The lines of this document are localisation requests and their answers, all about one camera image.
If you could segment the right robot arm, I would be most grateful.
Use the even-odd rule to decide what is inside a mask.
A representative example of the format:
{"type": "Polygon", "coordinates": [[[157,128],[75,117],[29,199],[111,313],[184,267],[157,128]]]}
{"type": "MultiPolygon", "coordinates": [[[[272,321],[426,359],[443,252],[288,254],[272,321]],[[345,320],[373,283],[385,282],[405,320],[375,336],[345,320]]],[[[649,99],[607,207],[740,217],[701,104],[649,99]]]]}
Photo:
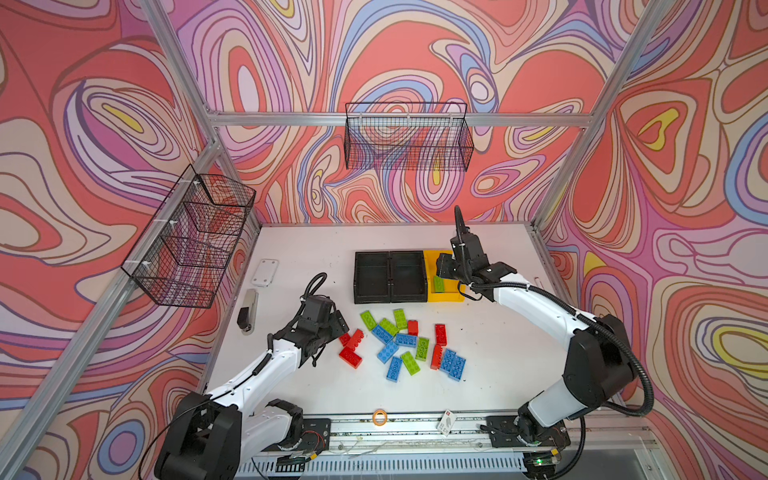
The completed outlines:
{"type": "Polygon", "coordinates": [[[566,351],[561,378],[524,403],[512,431],[533,446],[562,421],[606,407],[644,417],[655,404],[648,372],[633,353],[624,323],[613,315],[580,310],[534,285],[512,266],[492,263],[481,240],[466,226],[451,239],[452,252],[436,261],[438,276],[456,280],[476,295],[520,315],[557,340],[566,351]]]}

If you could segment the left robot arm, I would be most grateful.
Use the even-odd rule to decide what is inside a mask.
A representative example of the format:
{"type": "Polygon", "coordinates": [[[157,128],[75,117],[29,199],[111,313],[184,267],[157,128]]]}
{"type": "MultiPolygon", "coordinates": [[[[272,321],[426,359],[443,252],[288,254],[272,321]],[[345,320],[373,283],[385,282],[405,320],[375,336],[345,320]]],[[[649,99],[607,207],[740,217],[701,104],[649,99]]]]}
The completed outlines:
{"type": "Polygon", "coordinates": [[[304,295],[297,314],[267,337],[267,349],[256,360],[220,387],[183,398],[160,447],[155,478],[232,479],[243,459],[268,447],[300,445],[303,409],[266,397],[348,331],[330,297],[304,295]]]}

